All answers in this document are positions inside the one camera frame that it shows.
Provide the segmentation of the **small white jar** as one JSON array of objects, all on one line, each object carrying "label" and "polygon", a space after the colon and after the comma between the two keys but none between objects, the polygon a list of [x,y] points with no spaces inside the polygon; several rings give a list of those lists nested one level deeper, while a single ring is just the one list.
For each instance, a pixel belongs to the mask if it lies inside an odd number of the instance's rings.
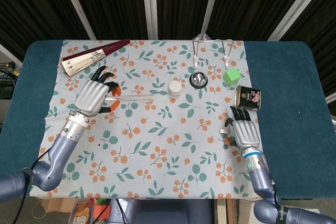
[{"label": "small white jar", "polygon": [[182,90],[182,84],[179,81],[172,81],[169,84],[169,93],[171,96],[178,96],[180,95]]}]

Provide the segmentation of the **black tin can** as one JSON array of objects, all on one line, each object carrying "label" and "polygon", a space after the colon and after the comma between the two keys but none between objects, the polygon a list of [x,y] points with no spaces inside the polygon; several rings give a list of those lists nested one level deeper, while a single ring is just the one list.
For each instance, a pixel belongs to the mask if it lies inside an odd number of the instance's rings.
[{"label": "black tin can", "polygon": [[239,109],[258,111],[261,108],[261,90],[238,86],[234,106]]}]

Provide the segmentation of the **orange box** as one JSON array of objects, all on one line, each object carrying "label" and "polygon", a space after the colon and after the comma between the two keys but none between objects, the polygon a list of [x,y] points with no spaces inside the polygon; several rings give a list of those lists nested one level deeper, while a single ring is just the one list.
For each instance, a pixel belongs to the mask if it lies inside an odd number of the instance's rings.
[{"label": "orange box", "polygon": [[111,214],[111,205],[105,204],[105,205],[97,205],[95,204],[93,207],[93,218],[94,219],[108,219],[110,218]]}]

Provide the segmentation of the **white frame post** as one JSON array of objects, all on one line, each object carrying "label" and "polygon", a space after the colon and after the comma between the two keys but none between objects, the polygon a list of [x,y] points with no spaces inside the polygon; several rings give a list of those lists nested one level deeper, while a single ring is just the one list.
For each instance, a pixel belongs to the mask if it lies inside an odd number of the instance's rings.
[{"label": "white frame post", "polygon": [[203,19],[203,24],[202,24],[202,29],[201,29],[201,33],[200,33],[200,39],[204,39],[205,38],[205,34],[209,25],[209,21],[212,15],[212,11],[213,11],[213,7],[215,4],[215,0],[208,0],[207,3],[207,8],[206,8],[206,12],[204,15],[204,19]]},{"label": "white frame post", "polygon": [[87,35],[89,36],[89,38],[91,40],[96,40],[96,36],[92,30],[92,27],[89,23],[89,20],[87,19],[87,16],[85,14],[85,11],[83,10],[82,4],[80,2],[80,0],[70,0]]},{"label": "white frame post", "polygon": [[312,0],[295,0],[267,41],[280,41]]},{"label": "white frame post", "polygon": [[19,60],[13,53],[11,53],[1,43],[0,43],[0,58],[10,59],[11,61],[15,63],[15,65],[18,65],[19,67],[22,67],[23,65],[23,62]]},{"label": "white frame post", "polygon": [[149,40],[158,39],[157,0],[144,0],[146,27]]}]

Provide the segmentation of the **silver call bell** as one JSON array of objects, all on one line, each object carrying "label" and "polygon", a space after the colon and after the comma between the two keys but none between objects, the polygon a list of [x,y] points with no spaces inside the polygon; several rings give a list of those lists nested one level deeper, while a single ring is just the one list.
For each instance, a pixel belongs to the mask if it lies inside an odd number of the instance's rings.
[{"label": "silver call bell", "polygon": [[189,82],[193,88],[202,89],[207,86],[208,78],[204,73],[197,71],[190,75]]}]

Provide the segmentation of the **floral printed tablecloth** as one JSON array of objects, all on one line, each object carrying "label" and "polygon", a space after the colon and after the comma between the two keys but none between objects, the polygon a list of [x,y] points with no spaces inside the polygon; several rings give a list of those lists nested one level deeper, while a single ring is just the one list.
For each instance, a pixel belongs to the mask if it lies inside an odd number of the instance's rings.
[{"label": "floral printed tablecloth", "polygon": [[[134,40],[72,77],[56,65],[41,153],[54,143],[80,90],[101,66],[114,74],[112,81],[120,84],[123,95],[155,97],[122,101],[114,111],[93,117],[60,184],[51,191],[33,187],[30,195],[255,200],[234,134],[219,132],[232,117],[236,90],[223,74],[236,68],[242,76],[239,85],[251,85],[246,49],[242,41],[234,41],[228,69],[223,52],[220,43],[201,43],[195,69],[190,41]],[[189,82],[197,71],[208,78],[202,89]],[[182,84],[175,97],[169,93],[172,81]]]}]

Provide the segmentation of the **green cube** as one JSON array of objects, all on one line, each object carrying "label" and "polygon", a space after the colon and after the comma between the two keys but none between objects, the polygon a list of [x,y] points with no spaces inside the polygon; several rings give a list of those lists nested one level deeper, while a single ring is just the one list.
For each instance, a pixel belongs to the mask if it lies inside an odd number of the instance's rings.
[{"label": "green cube", "polygon": [[228,69],[224,74],[223,74],[223,80],[225,83],[229,86],[232,84],[237,83],[241,78],[241,74],[238,69],[236,68],[231,68]]}]

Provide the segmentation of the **grey robot torso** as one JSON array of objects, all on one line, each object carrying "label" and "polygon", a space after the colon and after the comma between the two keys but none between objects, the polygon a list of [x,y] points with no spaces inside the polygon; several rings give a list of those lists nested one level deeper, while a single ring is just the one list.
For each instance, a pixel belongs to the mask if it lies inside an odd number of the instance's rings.
[{"label": "grey robot torso", "polygon": [[118,199],[105,224],[214,224],[211,199]]}]

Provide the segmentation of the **clear glass test tube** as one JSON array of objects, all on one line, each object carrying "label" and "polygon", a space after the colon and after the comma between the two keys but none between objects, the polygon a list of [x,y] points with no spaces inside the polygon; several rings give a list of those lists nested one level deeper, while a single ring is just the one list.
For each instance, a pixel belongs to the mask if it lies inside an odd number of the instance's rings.
[{"label": "clear glass test tube", "polygon": [[155,96],[152,94],[121,95],[121,96],[106,97],[105,101],[148,101],[153,100],[154,97]]}]

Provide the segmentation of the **metal rod frame stand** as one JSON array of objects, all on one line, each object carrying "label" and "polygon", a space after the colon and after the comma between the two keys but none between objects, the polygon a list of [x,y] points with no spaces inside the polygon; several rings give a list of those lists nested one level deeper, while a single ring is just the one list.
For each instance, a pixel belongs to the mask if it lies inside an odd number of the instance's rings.
[{"label": "metal rod frame stand", "polygon": [[222,48],[223,48],[223,51],[225,51],[224,43],[225,42],[230,42],[231,43],[231,46],[229,47],[229,52],[228,53],[223,52],[225,68],[228,69],[229,68],[230,53],[232,51],[234,41],[233,40],[228,40],[228,39],[227,40],[224,40],[224,39],[215,39],[215,40],[210,39],[209,40],[209,39],[197,39],[197,38],[192,40],[194,68],[195,69],[198,68],[198,48],[199,48],[199,45],[201,43],[207,43],[207,42],[220,43]]}]

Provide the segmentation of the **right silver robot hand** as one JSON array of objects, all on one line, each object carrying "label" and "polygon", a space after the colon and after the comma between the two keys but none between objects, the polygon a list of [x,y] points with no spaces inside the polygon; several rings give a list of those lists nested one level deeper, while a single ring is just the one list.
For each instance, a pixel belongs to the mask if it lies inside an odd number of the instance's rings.
[{"label": "right silver robot hand", "polygon": [[259,148],[260,139],[248,111],[234,106],[230,106],[230,109],[233,118],[227,118],[224,127],[234,133],[237,146],[242,150],[250,147]]}]

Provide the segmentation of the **dark pleated curtain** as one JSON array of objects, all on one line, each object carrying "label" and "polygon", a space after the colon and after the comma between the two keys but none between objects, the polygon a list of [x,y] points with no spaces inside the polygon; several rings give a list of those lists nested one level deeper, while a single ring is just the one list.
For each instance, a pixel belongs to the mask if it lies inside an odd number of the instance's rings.
[{"label": "dark pleated curtain", "polygon": [[[207,34],[266,40],[295,0],[215,0]],[[158,37],[192,39],[201,31],[208,0],[156,0]],[[79,0],[97,39],[146,39],[144,0]],[[336,0],[313,0],[285,34],[314,45],[336,30]],[[71,0],[0,0],[0,44],[23,59],[38,40],[88,39]]]}]

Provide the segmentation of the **folding paper fan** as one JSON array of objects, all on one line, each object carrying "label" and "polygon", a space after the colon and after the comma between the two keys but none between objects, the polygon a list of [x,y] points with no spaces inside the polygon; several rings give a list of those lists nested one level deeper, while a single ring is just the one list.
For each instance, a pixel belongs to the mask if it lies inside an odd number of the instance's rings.
[{"label": "folding paper fan", "polygon": [[88,49],[72,56],[64,57],[61,65],[65,74],[72,77],[94,63],[104,59],[106,56],[113,54],[129,43],[130,39],[124,39],[105,46]]}]

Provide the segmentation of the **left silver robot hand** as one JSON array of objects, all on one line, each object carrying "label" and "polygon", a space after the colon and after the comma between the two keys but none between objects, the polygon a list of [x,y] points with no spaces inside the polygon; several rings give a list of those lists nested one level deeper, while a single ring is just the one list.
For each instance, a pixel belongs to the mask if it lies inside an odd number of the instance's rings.
[{"label": "left silver robot hand", "polygon": [[77,112],[92,118],[97,114],[110,113],[114,111],[120,104],[115,101],[111,106],[103,106],[109,93],[113,96],[121,95],[121,87],[116,82],[106,82],[109,77],[113,77],[112,72],[102,74],[106,66],[102,66],[96,70],[92,78],[88,80],[80,91],[74,103]]}]

